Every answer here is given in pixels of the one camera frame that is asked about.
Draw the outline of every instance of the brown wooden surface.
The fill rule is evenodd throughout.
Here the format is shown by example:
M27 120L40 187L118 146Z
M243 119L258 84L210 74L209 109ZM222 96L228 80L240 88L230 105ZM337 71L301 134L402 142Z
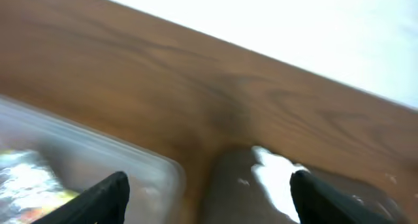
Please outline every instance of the brown wooden surface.
M0 22L0 93L178 161L182 223L214 157L253 143L418 220L416 112L109 1L0 0Z

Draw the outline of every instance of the clear plastic tray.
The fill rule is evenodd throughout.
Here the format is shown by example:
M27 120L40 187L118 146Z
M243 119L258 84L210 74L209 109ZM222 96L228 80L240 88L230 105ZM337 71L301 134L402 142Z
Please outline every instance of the clear plastic tray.
M170 159L0 97L0 150L35 150L63 185L83 191L115 171L128 174L126 224L171 223L184 172Z

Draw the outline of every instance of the wooden table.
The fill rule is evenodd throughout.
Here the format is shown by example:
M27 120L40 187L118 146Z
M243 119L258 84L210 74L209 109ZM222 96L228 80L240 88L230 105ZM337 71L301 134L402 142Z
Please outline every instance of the wooden table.
M182 223L216 156L253 144L418 220L416 112L110 1L0 0L0 22L0 93L178 161Z

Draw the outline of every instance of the wood grain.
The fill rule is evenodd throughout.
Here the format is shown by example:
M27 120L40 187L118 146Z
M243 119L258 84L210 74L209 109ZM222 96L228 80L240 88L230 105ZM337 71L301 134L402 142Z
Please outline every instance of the wood grain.
M1 94L184 167L182 223L214 158L254 143L380 187L418 220L416 112L105 0L0 0L0 39Z

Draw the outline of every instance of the white wall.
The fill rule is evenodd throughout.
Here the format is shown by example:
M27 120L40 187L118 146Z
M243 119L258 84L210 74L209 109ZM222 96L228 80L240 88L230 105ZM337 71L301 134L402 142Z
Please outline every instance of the white wall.
M418 109L418 0L112 0Z

